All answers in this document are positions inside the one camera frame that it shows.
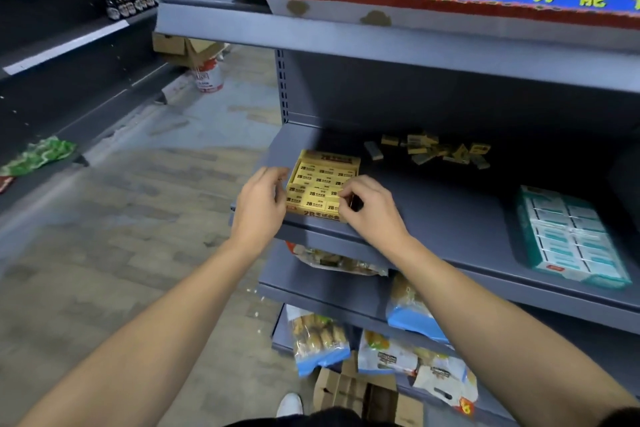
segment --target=paint bucket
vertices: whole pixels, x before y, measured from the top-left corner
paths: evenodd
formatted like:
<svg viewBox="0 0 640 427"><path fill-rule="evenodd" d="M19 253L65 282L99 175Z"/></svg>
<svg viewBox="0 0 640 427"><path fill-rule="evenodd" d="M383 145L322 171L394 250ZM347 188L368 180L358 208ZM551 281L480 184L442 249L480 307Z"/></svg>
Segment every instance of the paint bucket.
<svg viewBox="0 0 640 427"><path fill-rule="evenodd" d="M220 70L220 65L215 58L205 61L202 66L194 69L193 76L196 80L198 90L203 93L215 93L222 89L224 85L222 70Z"/></svg>

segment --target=white sneaker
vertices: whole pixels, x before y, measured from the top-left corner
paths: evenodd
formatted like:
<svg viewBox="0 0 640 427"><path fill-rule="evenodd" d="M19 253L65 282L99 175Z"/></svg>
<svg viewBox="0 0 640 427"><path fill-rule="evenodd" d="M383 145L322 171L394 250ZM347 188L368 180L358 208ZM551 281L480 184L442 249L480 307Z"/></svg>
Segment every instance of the white sneaker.
<svg viewBox="0 0 640 427"><path fill-rule="evenodd" d="M302 415L302 399L297 393L287 393L280 401L276 417L288 417L290 415Z"/></svg>

